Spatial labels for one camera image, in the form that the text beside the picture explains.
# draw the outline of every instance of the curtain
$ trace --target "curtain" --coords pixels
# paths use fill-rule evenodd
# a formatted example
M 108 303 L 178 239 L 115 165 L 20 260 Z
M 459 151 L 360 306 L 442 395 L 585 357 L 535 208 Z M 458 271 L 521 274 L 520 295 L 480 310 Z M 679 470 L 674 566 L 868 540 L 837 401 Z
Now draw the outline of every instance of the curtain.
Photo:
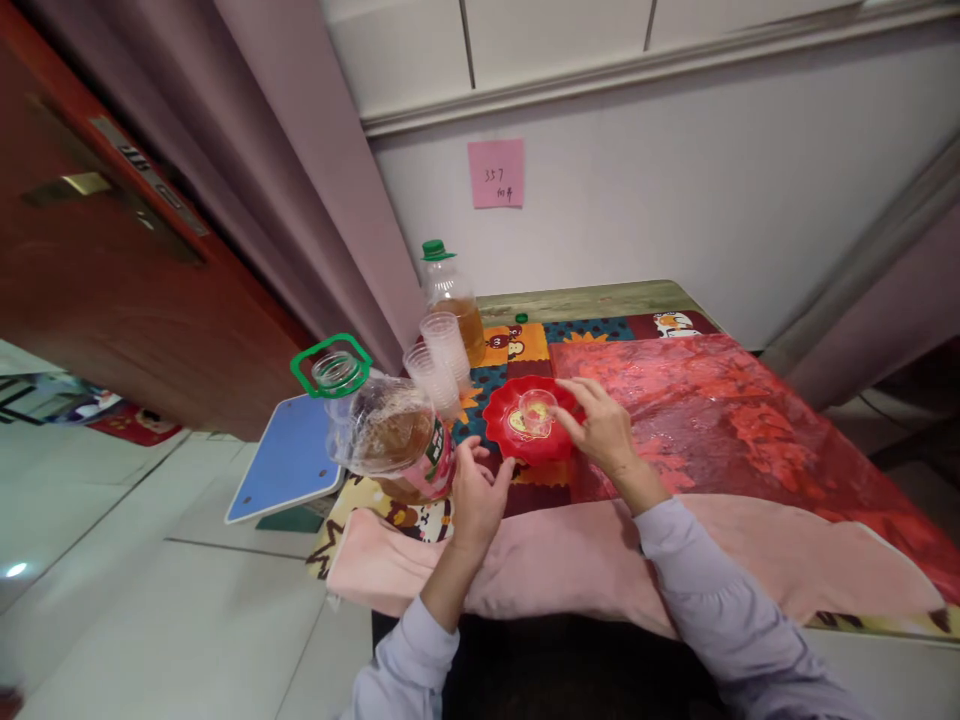
M 388 372 L 424 312 L 317 0 L 29 0 L 317 338 Z
M 761 356 L 815 409 L 960 335 L 960 135 Z

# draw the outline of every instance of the red plastic bowl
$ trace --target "red plastic bowl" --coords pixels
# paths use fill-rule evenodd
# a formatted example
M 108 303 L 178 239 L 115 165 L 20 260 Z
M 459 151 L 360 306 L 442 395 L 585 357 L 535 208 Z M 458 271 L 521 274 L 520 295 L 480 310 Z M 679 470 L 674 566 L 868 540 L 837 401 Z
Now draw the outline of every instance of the red plastic bowl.
M 510 423 L 511 416 L 520 412 L 520 396 L 534 389 L 552 393 L 560 407 L 578 420 L 582 419 L 583 413 L 576 411 L 577 399 L 557 385 L 553 378 L 527 375 L 508 380 L 490 395 L 490 402 L 481 413 L 487 421 L 487 439 L 500 446 L 505 458 L 519 458 L 531 466 L 550 460 L 566 460 L 573 450 L 573 441 L 560 423 L 554 422 L 550 426 L 550 434 L 543 438 L 526 435 Z

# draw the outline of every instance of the door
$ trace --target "door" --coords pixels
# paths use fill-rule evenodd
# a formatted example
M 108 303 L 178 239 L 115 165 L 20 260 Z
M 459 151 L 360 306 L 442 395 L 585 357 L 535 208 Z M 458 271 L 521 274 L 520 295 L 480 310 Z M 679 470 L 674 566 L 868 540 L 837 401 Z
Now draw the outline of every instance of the door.
M 7 0 L 0 107 L 0 338 L 258 440 L 310 338 Z

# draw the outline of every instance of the plastic cup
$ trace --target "plastic cup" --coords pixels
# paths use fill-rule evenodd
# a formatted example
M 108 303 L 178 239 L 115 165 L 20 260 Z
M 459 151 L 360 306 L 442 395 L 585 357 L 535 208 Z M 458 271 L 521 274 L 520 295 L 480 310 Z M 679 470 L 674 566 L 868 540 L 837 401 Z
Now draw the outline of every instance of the plastic cup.
M 460 392 L 473 387 L 457 316 L 447 312 L 430 313 L 420 321 L 420 332 L 434 360 L 450 368 Z
M 546 437 L 550 434 L 553 417 L 550 408 L 557 407 L 557 399 L 546 390 L 528 390 L 520 396 L 520 414 L 527 434 Z
M 460 393 L 453 373 L 434 359 L 425 343 L 416 343 L 403 354 L 403 366 L 410 379 L 430 397 L 442 420 L 460 417 Z

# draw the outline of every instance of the pink sticky note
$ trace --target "pink sticky note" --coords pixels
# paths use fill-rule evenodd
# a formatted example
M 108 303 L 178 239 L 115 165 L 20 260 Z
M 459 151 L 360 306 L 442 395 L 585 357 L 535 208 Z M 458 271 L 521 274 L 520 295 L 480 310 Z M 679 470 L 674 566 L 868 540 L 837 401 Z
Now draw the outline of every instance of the pink sticky note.
M 467 143 L 473 206 L 523 207 L 523 140 Z

